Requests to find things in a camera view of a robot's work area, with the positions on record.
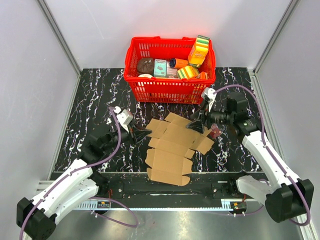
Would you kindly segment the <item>brown cardboard box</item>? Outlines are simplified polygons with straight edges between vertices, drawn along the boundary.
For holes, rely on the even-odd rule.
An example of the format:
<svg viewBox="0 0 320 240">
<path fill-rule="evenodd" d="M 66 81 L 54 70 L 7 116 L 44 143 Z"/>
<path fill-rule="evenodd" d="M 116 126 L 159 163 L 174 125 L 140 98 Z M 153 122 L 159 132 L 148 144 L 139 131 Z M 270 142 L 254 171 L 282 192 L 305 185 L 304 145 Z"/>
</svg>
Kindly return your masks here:
<svg viewBox="0 0 320 240">
<path fill-rule="evenodd" d="M 173 112 L 164 120 L 151 119 L 147 125 L 152 133 L 145 163 L 151 181 L 175 186 L 185 186 L 190 182 L 192 157 L 196 151 L 205 155 L 214 141 L 209 138 L 211 130 L 199 133 L 186 128 L 190 120 Z"/>
</svg>

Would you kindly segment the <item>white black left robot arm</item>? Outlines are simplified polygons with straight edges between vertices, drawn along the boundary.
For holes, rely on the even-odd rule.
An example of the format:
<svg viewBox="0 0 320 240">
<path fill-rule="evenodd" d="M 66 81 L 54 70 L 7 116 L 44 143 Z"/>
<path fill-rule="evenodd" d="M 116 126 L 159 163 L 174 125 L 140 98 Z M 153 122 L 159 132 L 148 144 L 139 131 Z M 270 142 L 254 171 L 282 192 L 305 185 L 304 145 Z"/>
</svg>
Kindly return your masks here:
<svg viewBox="0 0 320 240">
<path fill-rule="evenodd" d="M 121 143 L 136 144 L 152 131 L 134 123 L 128 129 L 97 127 L 86 136 L 77 158 L 50 186 L 32 199 L 17 203 L 16 224 L 21 240 L 46 240 L 58 223 L 82 202 L 112 196 L 110 181 L 99 173 L 100 165 L 111 160 Z"/>
</svg>

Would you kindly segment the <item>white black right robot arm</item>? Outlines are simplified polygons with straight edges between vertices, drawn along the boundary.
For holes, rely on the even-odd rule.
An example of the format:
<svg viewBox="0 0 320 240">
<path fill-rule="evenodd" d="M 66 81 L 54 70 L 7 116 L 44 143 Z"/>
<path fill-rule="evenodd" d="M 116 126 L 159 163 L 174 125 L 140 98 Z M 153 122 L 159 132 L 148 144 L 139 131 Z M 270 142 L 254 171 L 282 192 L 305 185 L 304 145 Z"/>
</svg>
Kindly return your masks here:
<svg viewBox="0 0 320 240">
<path fill-rule="evenodd" d="M 258 162 L 268 180 L 268 183 L 262 183 L 243 173 L 228 184 L 228 194 L 233 198 L 239 198 L 243 194 L 252 197 L 265 206 L 276 223 L 305 214 L 306 221 L 303 225 L 308 225 L 311 220 L 314 185 L 309 179 L 302 180 L 282 160 L 268 141 L 262 124 L 250 117 L 244 94 L 229 93 L 225 111 L 212 109 L 216 98 L 213 88 L 207 87 L 201 97 L 201 107 L 192 115 L 192 121 L 186 128 L 202 134 L 205 129 L 213 130 L 217 124 L 227 125 Z"/>
</svg>

